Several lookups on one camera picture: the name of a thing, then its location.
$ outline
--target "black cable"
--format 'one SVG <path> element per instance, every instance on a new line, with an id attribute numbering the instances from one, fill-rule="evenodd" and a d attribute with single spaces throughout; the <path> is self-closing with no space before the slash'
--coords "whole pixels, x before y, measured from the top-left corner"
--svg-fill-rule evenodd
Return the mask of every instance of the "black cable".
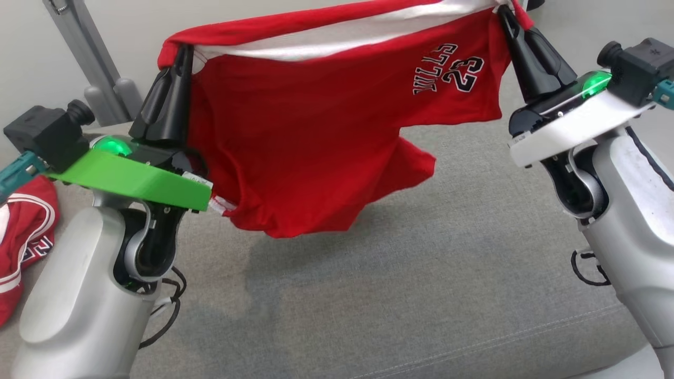
<path id="1" fill-rule="evenodd" d="M 641 143 L 641 140 L 639 140 L 639 137 L 637 137 L 636 133 L 634 133 L 632 127 L 628 126 L 625 128 L 625 130 L 627 131 L 627 134 L 630 137 L 632 137 L 632 140 L 634 141 L 636 148 L 639 149 L 639 152 L 646 157 L 646 160 L 648 161 L 648 164 L 653 168 L 653 171 L 655 171 L 656 174 L 660 175 L 660 177 L 663 179 L 665 185 L 669 188 L 669 190 L 674 192 L 674 182 L 672 182 L 672 179 L 667 175 L 667 173 L 660 166 L 658 166 L 658 163 L 653 159 L 653 157 L 650 155 L 646 147 Z"/>
<path id="2" fill-rule="evenodd" d="M 576 262 L 577 256 L 578 256 L 578 252 L 576 250 L 574 250 L 573 254 L 571 254 L 571 268 L 574 270 L 574 274 L 576 274 L 576 276 L 583 283 L 588 284 L 588 285 L 593 285 L 595 287 L 602 287 L 602 286 L 605 286 L 605 285 L 611 285 L 611 281 L 609 280 L 609 277 L 606 276 L 606 272 L 604 272 L 604 269 L 601 268 L 601 266 L 599 266 L 599 265 L 597 265 L 596 269 L 602 274 L 602 276 L 604 276 L 604 279 L 606 279 L 606 281 L 604 283 L 600 283 L 600 282 L 593 282 L 593 281 L 590 281 L 588 279 L 585 279 L 585 276 L 582 276 L 582 274 L 578 270 L 578 263 Z M 581 258 L 583 256 L 586 256 L 587 258 L 594 258 L 594 254 L 581 254 Z"/>
<path id="3" fill-rule="evenodd" d="M 175 292 L 173 293 L 173 296 L 170 297 L 171 303 L 173 303 L 175 306 L 173 308 L 173 313 L 171 314 L 171 317 L 168 319 L 168 322 L 164 327 L 162 327 L 157 333 L 155 333 L 152 337 L 146 339 L 145 341 L 141 342 L 138 349 L 143 349 L 144 347 L 148 347 L 151 344 L 155 343 L 161 336 L 163 336 L 169 328 L 173 325 L 173 322 L 178 318 L 178 312 L 180 312 L 180 296 L 183 295 L 185 292 L 185 289 L 187 288 L 187 279 L 185 278 L 185 275 L 178 270 L 177 268 L 171 267 L 171 270 L 180 278 L 180 281 L 182 282 L 182 285 L 178 283 L 177 281 L 174 281 L 173 279 L 168 279 L 168 278 L 163 278 L 162 283 L 170 284 L 175 286 Z M 156 312 L 159 312 L 159 310 L 163 309 L 166 307 L 166 304 L 161 305 L 157 309 L 153 310 L 150 315 L 155 314 Z"/>

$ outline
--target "gray metal stand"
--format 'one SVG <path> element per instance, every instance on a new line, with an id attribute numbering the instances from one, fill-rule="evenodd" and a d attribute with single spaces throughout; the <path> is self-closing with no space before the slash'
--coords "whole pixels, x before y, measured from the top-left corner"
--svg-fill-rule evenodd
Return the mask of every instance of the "gray metal stand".
<path id="1" fill-rule="evenodd" d="M 143 100 L 133 80 L 122 78 L 82 0 L 42 0 L 91 84 L 84 98 L 101 126 L 132 121 Z"/>

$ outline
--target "green light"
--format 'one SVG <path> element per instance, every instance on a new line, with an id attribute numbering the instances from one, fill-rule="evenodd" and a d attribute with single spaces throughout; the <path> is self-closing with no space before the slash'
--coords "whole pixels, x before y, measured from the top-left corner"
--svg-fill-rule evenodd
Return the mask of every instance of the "green light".
<path id="1" fill-rule="evenodd" d="M 583 84 L 583 98 L 594 96 L 603 91 L 611 81 L 611 73 L 606 71 L 597 71 Z"/>
<path id="2" fill-rule="evenodd" d="M 100 139 L 94 149 L 111 152 L 114 155 L 127 156 L 133 152 L 126 141 L 112 136 L 105 136 Z"/>

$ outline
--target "red jersey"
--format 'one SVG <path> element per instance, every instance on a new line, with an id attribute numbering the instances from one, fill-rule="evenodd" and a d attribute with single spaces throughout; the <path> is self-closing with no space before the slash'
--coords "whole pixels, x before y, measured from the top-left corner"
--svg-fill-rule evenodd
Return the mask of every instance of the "red jersey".
<path id="1" fill-rule="evenodd" d="M 188 144 L 212 204 L 241 229 L 294 237 L 346 230 L 428 179 L 435 158 L 400 128 L 501 117 L 510 56 L 493 10 L 506 2 L 368 1 L 171 36 L 160 67 L 195 45 Z"/>

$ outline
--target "cable connector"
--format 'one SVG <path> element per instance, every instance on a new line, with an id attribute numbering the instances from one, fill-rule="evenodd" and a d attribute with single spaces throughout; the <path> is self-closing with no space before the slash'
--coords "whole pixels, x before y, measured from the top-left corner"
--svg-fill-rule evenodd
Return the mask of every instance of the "cable connector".
<path id="1" fill-rule="evenodd" d="M 674 82 L 663 80 L 658 83 L 655 92 L 653 92 L 653 101 L 674 111 Z"/>
<path id="2" fill-rule="evenodd" d="M 47 165 L 32 151 L 21 154 L 0 171 L 0 204 L 4 204 L 16 190 L 46 170 Z"/>

